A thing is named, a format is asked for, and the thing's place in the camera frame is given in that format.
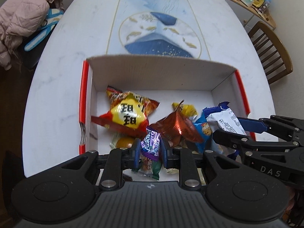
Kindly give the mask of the person's right hand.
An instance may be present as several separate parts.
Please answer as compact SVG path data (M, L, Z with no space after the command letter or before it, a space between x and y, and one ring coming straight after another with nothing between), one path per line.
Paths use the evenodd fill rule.
M282 216L284 221L287 221L287 219L289 218L291 209L293 208L294 203L295 203L295 199L294 199L295 191L293 190L293 188L291 188L289 186L287 186L287 190L289 192L289 202L288 202L287 208L284 212L284 215Z

